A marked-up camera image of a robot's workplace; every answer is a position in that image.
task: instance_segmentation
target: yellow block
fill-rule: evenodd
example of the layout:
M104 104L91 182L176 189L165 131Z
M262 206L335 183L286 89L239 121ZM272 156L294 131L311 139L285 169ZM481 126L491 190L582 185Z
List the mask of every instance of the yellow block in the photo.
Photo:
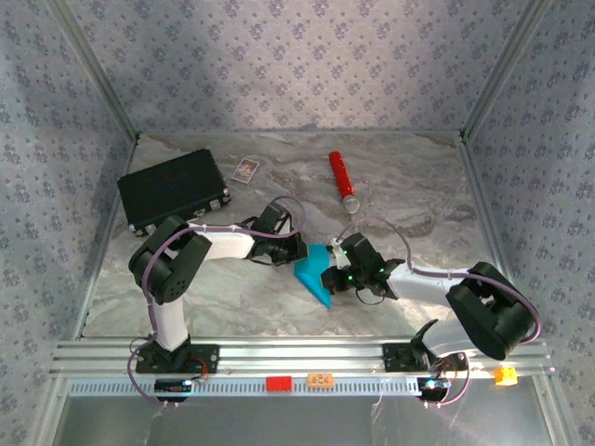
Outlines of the yellow block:
M519 384L517 371L514 367L502 367L494 370L494 378L497 386L514 386Z

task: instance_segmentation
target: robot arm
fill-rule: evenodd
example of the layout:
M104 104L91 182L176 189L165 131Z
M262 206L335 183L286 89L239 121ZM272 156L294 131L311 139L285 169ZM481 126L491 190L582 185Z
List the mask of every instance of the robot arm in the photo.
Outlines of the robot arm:
M361 233L340 245L334 243L331 249L340 265L322 274L323 286L331 294L369 289L375 295L423 300L454 311L456 318L429 322L412 341L429 367L439 358L476 349L502 361L534 323L527 307L513 295L467 278L479 276L514 289L488 263L480 262L471 269L413 271L404 260L385 261Z
M284 234L293 229L291 214L277 203L270 203L260 217L249 218L242 226L228 228L245 227L247 224L251 224L252 230L268 234ZM233 231L201 232L199 225L171 216L130 259L128 268L138 286L141 286L144 270L157 249L173 234L189 226L195 226L197 231L182 235L172 243L170 247L177 253L165 251L152 267L148 280L152 296L150 314L156 328L154 340L164 352L175 352L190 342L181 297L203 262L217 258L258 261L257 257L268 256L271 265L280 265L307 255L306 244L299 233L287 238L269 239Z

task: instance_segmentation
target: red cylinder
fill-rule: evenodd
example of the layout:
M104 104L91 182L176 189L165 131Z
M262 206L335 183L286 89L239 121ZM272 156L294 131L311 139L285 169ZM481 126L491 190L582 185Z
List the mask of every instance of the red cylinder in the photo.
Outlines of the red cylinder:
M353 186L351 185L350 176L347 173L347 167L343 163L343 157L338 151L331 151L328 154L328 159L331 162L333 173L335 174L335 181L337 183L338 191L341 198L353 195Z

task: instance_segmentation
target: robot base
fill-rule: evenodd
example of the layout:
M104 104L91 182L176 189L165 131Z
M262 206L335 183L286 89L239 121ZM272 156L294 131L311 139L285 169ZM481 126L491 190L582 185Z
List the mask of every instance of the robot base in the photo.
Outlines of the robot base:
M219 346L191 344L190 338L174 351L152 342L139 352L137 374L208 374L217 372Z

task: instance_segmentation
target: red block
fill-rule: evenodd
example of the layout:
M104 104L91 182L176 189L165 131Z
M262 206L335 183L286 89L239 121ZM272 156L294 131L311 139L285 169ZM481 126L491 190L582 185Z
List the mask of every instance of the red block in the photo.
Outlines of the red block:
M290 392L294 388L291 376L267 377L267 392Z

